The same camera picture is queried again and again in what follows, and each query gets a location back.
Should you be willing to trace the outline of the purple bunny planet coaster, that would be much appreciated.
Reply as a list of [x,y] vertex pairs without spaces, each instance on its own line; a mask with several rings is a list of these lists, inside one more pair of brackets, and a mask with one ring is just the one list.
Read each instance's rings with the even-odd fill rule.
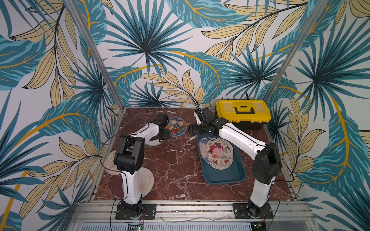
[[209,163],[209,160],[208,160],[208,158],[206,157],[206,145],[207,145],[207,143],[209,142],[210,140],[208,139],[208,138],[203,138],[203,139],[201,139],[201,140],[199,140],[199,142],[198,142],[198,147],[200,148],[200,155],[201,155],[201,158],[205,161],[205,162],[207,162],[207,163]]

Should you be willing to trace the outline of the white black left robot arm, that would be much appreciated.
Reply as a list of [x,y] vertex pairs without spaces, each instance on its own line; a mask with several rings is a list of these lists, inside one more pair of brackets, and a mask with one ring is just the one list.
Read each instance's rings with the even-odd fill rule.
[[138,171],[143,165],[145,145],[157,146],[169,140],[171,133],[166,129],[168,122],[169,117],[159,113],[156,119],[138,131],[123,133],[119,137],[113,162],[122,176],[124,196],[121,206],[131,216],[137,217],[143,210]]

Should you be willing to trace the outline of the green tulip bunny coaster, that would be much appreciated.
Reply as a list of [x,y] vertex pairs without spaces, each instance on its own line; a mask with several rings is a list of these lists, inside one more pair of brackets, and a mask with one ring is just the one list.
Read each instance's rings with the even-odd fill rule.
[[226,164],[226,165],[217,165],[215,163],[210,163],[209,164],[212,168],[216,169],[216,170],[225,170],[227,168],[229,168],[231,165],[230,164]]

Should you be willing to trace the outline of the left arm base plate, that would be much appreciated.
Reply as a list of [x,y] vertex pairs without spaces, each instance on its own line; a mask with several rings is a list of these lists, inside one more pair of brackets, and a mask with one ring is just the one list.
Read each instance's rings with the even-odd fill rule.
[[157,205],[156,204],[127,204],[123,202],[117,205],[115,215],[116,220],[154,220],[156,217]]

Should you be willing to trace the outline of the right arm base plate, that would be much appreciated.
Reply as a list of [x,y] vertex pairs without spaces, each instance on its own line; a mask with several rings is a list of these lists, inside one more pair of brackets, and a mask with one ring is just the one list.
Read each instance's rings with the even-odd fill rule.
[[265,218],[274,218],[271,206],[269,203],[266,203],[262,207],[258,207],[255,204],[251,203],[234,203],[232,205],[233,213],[235,219],[265,219]]

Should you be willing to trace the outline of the alpaca coaster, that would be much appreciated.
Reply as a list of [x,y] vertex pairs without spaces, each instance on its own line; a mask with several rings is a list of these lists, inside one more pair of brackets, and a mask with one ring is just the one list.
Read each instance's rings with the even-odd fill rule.
[[233,164],[233,159],[226,159],[227,163],[226,164],[230,164],[232,165]]

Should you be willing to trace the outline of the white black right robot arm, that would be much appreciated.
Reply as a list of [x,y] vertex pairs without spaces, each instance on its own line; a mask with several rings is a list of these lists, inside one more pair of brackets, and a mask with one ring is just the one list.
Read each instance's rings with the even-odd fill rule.
[[269,200],[271,185],[282,168],[278,147],[273,142],[265,143],[243,132],[227,119],[216,118],[209,108],[197,108],[194,112],[196,124],[189,126],[192,136],[213,134],[232,143],[249,155],[254,161],[253,191],[249,204],[256,208],[264,207]]

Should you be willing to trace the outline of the rose flower coaster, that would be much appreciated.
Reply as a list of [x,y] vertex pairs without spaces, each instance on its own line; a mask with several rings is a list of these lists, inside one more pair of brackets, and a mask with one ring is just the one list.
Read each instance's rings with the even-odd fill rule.
[[205,146],[206,158],[216,165],[226,165],[233,158],[233,147],[231,143],[223,139],[208,141]]

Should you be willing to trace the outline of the teal plastic storage tray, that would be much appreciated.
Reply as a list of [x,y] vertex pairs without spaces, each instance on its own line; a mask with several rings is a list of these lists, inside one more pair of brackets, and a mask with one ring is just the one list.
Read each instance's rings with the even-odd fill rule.
[[[197,142],[203,138],[208,138],[210,141],[217,139],[212,134],[203,134],[197,136]],[[225,170],[216,170],[205,162],[200,155],[200,148],[198,147],[202,173],[205,181],[211,185],[229,184],[242,182],[246,178],[246,170],[244,162],[240,156],[239,148],[232,144],[233,147],[233,164]]]

